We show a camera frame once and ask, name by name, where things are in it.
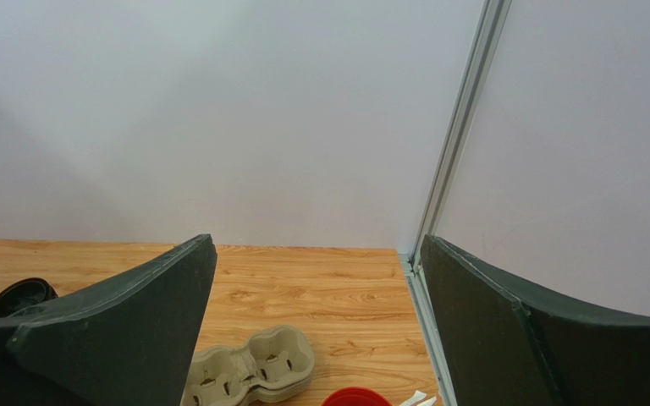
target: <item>white wall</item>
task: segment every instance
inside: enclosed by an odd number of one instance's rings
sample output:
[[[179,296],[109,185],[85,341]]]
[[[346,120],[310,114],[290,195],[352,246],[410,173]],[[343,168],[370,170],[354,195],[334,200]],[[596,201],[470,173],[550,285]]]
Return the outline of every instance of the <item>white wall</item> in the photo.
[[[650,315],[650,2],[513,2],[438,235]]]
[[[481,1],[0,2],[0,237],[396,247]]]

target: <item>metal frame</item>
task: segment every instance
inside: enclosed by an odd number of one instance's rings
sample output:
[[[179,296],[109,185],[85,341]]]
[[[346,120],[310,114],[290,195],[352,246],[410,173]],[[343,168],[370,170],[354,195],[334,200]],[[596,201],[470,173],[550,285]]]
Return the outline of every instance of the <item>metal frame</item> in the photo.
[[[438,170],[432,181],[430,196],[423,213],[420,231],[410,257],[402,257],[401,265],[408,283],[410,296],[416,309],[417,318],[423,332],[423,338],[430,355],[432,368],[438,379],[438,388],[443,404],[456,406],[453,382],[450,379],[448,364],[445,359],[443,345],[440,342],[438,325],[432,313],[430,297],[427,293],[425,275],[422,273],[420,250],[426,234],[436,232],[440,217],[443,214],[444,202],[453,184],[455,169],[458,167],[460,153],[465,146],[465,138],[470,130],[475,114],[476,105],[485,79],[488,76],[490,64],[493,61],[495,48],[503,31],[505,18],[508,15],[511,0],[485,0],[480,22],[477,26],[471,54],[465,67],[463,80],[460,83],[458,99],[450,119],[443,150],[440,154]]]

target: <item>wooden table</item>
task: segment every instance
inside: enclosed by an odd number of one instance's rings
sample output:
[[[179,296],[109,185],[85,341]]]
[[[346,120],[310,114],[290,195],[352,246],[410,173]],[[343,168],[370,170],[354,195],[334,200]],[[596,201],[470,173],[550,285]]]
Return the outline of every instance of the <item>wooden table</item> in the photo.
[[[0,240],[0,291],[43,277],[69,294],[170,248]],[[416,389],[437,395],[395,251],[218,246],[218,255],[196,349],[239,347],[278,324],[298,327],[315,349],[316,377],[282,404],[318,406],[348,386],[370,387],[396,405]]]

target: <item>black round container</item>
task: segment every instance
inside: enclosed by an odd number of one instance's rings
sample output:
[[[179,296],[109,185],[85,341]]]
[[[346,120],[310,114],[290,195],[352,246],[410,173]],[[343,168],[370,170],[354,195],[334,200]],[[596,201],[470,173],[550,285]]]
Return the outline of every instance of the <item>black round container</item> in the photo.
[[[57,292],[39,277],[19,281],[0,293],[0,317],[57,298]]]

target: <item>red bowl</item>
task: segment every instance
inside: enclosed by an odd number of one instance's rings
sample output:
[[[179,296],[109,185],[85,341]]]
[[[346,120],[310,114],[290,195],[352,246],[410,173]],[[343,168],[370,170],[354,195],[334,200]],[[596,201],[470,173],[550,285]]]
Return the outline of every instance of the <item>red bowl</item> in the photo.
[[[345,387],[325,399],[322,406],[392,406],[380,393],[364,387]]]

